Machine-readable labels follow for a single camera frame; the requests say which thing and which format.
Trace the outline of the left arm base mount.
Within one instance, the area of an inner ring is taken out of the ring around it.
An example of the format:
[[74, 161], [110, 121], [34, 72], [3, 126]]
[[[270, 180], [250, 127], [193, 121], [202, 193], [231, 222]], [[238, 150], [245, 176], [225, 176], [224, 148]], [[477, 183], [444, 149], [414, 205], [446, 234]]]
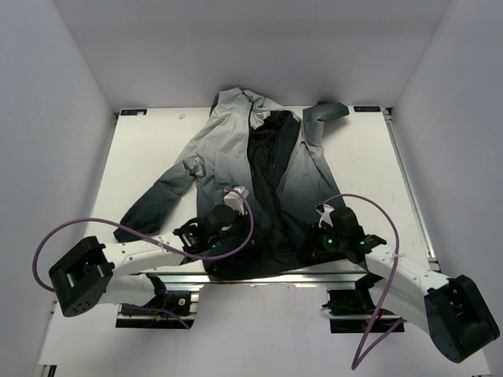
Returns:
[[164, 295], [153, 298], [144, 309], [119, 307], [116, 328], [189, 330], [196, 319], [199, 288], [167, 287]]

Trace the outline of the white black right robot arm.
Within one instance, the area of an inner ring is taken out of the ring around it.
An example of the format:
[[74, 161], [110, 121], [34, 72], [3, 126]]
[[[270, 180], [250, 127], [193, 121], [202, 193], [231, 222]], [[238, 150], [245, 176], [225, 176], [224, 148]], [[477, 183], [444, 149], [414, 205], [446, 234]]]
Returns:
[[428, 334], [449, 361], [461, 363], [500, 336], [475, 282], [431, 271], [367, 234], [349, 207], [320, 204], [312, 226], [312, 262], [343, 257], [365, 270], [353, 290], [330, 291], [324, 307], [336, 317], [388, 311]]

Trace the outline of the grey gradient zip jacket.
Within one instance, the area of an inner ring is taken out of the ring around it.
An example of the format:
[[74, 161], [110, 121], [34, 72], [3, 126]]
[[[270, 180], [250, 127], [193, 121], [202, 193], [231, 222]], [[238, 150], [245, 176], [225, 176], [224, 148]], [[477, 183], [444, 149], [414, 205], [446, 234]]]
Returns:
[[348, 113], [344, 104], [321, 102], [296, 115], [250, 90], [222, 91], [174, 165], [125, 213], [116, 240], [159, 232], [191, 186], [199, 216], [222, 202], [224, 188], [244, 186], [254, 216], [251, 242], [236, 254], [223, 246], [210, 251], [207, 274], [243, 280], [318, 264], [306, 262], [316, 206], [325, 199], [344, 206], [324, 156], [324, 125]]

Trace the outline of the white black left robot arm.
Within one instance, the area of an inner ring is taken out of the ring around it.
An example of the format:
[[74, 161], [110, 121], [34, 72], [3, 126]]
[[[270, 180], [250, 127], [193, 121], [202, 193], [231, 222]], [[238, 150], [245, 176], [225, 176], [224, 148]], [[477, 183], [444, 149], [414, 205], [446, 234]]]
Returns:
[[105, 303], [133, 304], [158, 313], [166, 304], [166, 294], [154, 269], [196, 261], [218, 246], [236, 254], [252, 232], [246, 210], [220, 204], [203, 218], [193, 218], [150, 241], [101, 243], [88, 236], [50, 268], [49, 277], [64, 317], [82, 315]]

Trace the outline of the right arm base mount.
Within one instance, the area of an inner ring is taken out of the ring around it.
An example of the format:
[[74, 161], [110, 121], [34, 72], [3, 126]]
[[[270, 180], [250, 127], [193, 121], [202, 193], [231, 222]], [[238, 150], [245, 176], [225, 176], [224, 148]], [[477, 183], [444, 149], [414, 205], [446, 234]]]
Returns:
[[[370, 323], [374, 305], [362, 301], [356, 290], [330, 290], [322, 309], [329, 314], [332, 334], [363, 334]], [[370, 333], [383, 334], [397, 321], [392, 312], [382, 309]]]

